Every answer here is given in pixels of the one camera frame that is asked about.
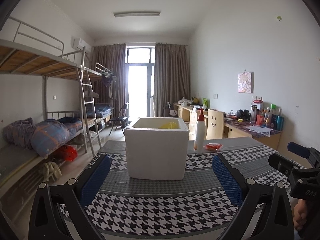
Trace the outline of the person's right hand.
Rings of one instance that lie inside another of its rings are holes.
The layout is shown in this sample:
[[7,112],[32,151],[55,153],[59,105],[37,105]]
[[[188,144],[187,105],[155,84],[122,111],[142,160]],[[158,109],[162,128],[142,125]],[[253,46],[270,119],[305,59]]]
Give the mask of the person's right hand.
[[298,203],[294,207],[293,223],[297,231],[302,230],[304,224],[306,223],[306,217],[308,214],[308,209],[306,201],[299,199]]

